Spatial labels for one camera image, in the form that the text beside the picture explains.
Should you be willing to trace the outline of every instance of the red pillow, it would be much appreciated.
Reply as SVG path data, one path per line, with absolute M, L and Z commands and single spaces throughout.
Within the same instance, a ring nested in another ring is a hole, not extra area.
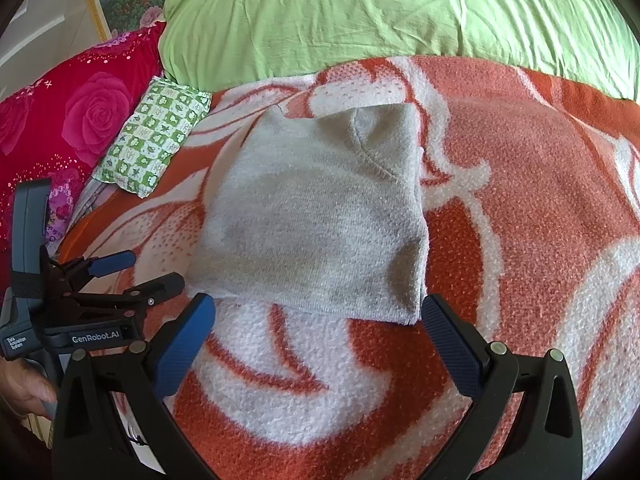
M 62 238 L 92 170 L 162 71 L 164 23 L 125 32 L 47 72 L 0 103 L 0 251 L 15 185 L 52 177 L 50 240 Z

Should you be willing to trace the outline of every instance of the checkered pattern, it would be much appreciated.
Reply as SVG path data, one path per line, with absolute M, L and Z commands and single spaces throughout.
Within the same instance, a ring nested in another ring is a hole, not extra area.
M 154 77 L 94 178 L 116 183 L 140 198 L 149 196 L 210 103 L 207 92 Z

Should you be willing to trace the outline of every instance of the light green blanket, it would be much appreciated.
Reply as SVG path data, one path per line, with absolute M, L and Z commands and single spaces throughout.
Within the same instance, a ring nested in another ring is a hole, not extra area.
M 480 57 L 638 101 L 640 47 L 611 0 L 167 0 L 166 72 L 215 92 L 340 62 Z

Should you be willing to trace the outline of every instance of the fleece blanket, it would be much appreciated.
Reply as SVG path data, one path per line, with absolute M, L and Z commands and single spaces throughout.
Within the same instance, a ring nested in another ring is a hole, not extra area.
M 415 107 L 429 227 L 428 291 L 487 340 L 565 353 L 584 476 L 640 404 L 640 107 L 588 86 L 484 60 L 396 57 L 247 84 L 210 114 L 140 200 L 115 191 L 63 242 L 62 259 L 132 249 L 122 290 L 185 272 L 212 196 L 271 105 L 312 118 Z M 188 298 L 150 311 L 146 333 Z M 217 302 L 218 318 L 167 404 L 223 480 L 417 478 L 468 406 L 423 328 Z M 505 437 L 506 418 L 484 464 Z

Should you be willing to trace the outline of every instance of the folded gray sweater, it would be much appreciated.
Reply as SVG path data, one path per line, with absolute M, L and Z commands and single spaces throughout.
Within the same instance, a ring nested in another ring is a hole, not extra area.
M 189 292 L 401 324 L 428 252 L 412 105 L 287 119 L 271 107 L 207 213 Z

